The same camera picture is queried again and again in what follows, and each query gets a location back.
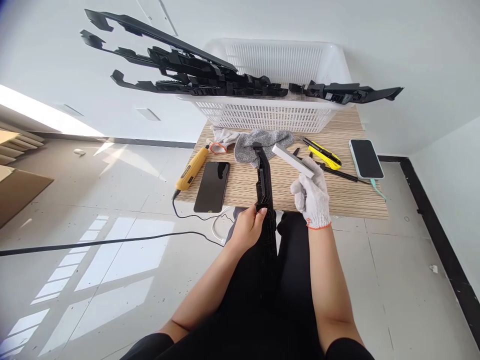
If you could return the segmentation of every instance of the striped wooden tabletop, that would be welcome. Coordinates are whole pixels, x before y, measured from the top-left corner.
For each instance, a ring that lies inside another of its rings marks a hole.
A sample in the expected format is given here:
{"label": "striped wooden tabletop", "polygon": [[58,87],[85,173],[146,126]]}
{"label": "striped wooden tabletop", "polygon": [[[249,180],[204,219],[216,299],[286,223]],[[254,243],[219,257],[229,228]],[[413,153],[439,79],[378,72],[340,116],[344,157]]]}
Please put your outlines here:
{"label": "striped wooden tabletop", "polygon": [[[211,123],[207,121],[198,138],[192,156],[207,144],[207,139],[214,139],[210,126]],[[239,131],[249,132],[249,130],[241,129]],[[298,156],[303,158],[308,156],[310,151],[297,137],[300,135],[306,136],[337,155],[342,163],[340,171],[354,176],[357,175],[349,149],[349,140],[366,139],[366,137],[360,123],[359,113],[355,107],[337,112],[320,133],[295,133],[295,143],[288,148],[288,151],[293,153],[296,148],[300,148]],[[314,159],[316,161],[320,160],[316,156],[314,156]],[[209,153],[206,162],[212,161],[230,163],[224,205],[248,207],[257,201],[255,188],[258,180],[257,170],[250,164],[242,164],[235,161],[233,145],[228,147],[228,152],[225,154],[215,155]],[[283,211],[297,211],[294,197],[290,193],[290,185],[299,176],[298,170],[278,156],[272,157],[269,162],[274,208]],[[203,164],[190,188],[178,195],[178,200],[195,202],[204,168],[205,164]],[[325,173],[325,180],[330,196],[329,206],[331,215],[372,219],[387,219],[389,217],[387,205],[371,185],[353,182],[330,173]]]}

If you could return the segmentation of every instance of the black smartphone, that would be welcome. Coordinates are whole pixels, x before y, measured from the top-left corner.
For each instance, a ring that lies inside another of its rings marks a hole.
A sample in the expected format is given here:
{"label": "black smartphone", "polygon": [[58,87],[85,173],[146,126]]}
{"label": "black smartphone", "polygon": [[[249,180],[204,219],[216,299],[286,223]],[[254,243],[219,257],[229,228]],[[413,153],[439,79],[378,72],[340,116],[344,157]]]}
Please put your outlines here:
{"label": "black smartphone", "polygon": [[206,163],[193,206],[194,212],[219,213],[222,211],[229,171],[229,162]]}
{"label": "black smartphone", "polygon": [[380,166],[379,157],[370,140],[352,139],[348,145],[350,146],[356,173],[360,179],[384,178],[384,171]]}

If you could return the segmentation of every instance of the forearm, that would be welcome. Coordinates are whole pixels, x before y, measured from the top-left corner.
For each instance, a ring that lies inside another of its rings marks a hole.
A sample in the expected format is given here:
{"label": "forearm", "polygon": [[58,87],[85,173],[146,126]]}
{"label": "forearm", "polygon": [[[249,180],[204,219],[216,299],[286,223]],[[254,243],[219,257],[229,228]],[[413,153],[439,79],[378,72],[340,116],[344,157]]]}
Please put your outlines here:
{"label": "forearm", "polygon": [[311,294],[315,317],[353,323],[350,295],[340,264],[332,227],[308,230]]}
{"label": "forearm", "polygon": [[229,245],[221,251],[175,311],[171,320],[187,331],[198,326],[220,306],[243,252]]}

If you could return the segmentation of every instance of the gray glove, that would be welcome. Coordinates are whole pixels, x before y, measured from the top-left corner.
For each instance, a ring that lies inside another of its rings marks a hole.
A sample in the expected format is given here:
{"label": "gray glove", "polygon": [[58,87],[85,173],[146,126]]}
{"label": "gray glove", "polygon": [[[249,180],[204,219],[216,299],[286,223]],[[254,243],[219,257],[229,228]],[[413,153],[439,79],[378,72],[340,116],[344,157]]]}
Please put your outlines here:
{"label": "gray glove", "polygon": [[303,214],[306,226],[309,229],[322,229],[330,226],[329,194],[325,182],[324,171],[310,157],[301,161],[313,171],[311,179],[300,174],[298,179],[290,186],[290,191],[295,195],[296,209]]}

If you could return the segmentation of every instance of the white plastic basket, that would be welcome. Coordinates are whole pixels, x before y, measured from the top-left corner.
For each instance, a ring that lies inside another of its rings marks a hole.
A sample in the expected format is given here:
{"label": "white plastic basket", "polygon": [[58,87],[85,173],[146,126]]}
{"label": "white plastic basket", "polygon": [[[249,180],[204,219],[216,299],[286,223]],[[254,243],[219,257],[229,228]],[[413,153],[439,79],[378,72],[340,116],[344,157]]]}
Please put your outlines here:
{"label": "white plastic basket", "polygon": [[[235,65],[239,74],[266,75],[272,83],[351,83],[342,48],[329,42],[247,40],[222,38],[205,50]],[[218,127],[290,130],[318,133],[335,112],[353,104],[307,97],[289,92],[285,97],[229,97],[179,95],[193,103]]]}

